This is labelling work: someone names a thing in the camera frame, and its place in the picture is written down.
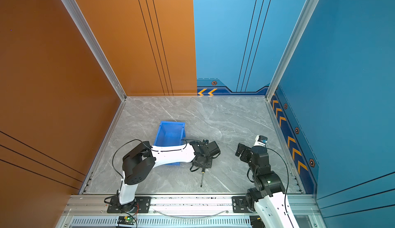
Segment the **black handle screwdriver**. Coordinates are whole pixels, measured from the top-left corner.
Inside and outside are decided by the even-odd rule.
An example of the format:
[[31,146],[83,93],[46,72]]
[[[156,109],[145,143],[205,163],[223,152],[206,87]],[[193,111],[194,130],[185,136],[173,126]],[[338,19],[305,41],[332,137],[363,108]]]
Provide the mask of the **black handle screwdriver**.
[[206,168],[202,168],[202,171],[201,171],[201,183],[200,183],[200,187],[203,187],[203,181],[204,181],[205,170],[206,170]]

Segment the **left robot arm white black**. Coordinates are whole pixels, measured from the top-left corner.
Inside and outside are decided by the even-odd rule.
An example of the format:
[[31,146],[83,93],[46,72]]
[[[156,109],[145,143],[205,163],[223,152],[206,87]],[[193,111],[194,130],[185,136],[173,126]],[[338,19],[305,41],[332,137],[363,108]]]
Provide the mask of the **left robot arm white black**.
[[212,167],[213,159],[221,155],[215,141],[186,140],[176,146],[150,145],[148,141],[139,144],[122,158],[121,185],[117,192],[118,204],[128,205],[135,202],[138,185],[143,182],[152,169],[172,163],[191,163],[190,171],[206,170]]

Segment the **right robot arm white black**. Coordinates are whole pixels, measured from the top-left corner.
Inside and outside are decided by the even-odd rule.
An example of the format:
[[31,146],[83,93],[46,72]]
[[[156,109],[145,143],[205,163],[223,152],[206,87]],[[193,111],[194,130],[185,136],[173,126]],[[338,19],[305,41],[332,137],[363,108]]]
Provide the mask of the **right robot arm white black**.
[[247,190],[246,201],[266,228],[298,228],[287,197],[288,189],[271,170],[268,148],[238,144],[235,155],[249,165],[255,187]]

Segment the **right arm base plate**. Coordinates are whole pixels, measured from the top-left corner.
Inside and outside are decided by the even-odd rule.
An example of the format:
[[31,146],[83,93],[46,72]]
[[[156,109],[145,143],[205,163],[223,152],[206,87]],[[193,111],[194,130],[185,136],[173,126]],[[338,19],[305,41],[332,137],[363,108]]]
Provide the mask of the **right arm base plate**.
[[254,213],[255,211],[249,208],[245,196],[232,196],[232,210],[234,213]]

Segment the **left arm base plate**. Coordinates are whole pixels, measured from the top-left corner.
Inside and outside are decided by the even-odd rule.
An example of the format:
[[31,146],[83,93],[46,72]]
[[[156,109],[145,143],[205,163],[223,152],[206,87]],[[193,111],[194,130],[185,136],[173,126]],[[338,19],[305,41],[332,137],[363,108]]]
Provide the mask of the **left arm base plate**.
[[131,203],[120,204],[118,196],[114,195],[106,198],[104,202],[108,206],[107,213],[109,214],[146,214],[150,209],[151,197],[135,197],[135,200]]

